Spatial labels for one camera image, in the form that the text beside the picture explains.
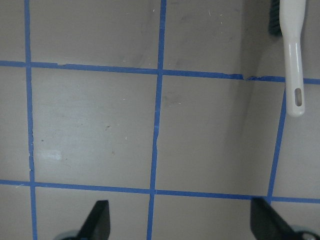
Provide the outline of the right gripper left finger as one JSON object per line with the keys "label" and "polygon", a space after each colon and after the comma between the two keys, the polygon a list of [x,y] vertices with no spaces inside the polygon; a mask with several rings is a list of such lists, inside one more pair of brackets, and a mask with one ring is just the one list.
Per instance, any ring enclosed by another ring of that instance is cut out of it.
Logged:
{"label": "right gripper left finger", "polygon": [[108,240],[111,233],[108,200],[98,200],[90,211],[76,240]]}

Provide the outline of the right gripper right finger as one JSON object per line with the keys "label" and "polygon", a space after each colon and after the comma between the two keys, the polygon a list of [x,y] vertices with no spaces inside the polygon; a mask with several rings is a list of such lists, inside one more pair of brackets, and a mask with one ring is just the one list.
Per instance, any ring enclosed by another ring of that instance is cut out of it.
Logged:
{"label": "right gripper right finger", "polygon": [[302,240],[287,222],[261,197],[250,202],[250,230],[256,240]]}

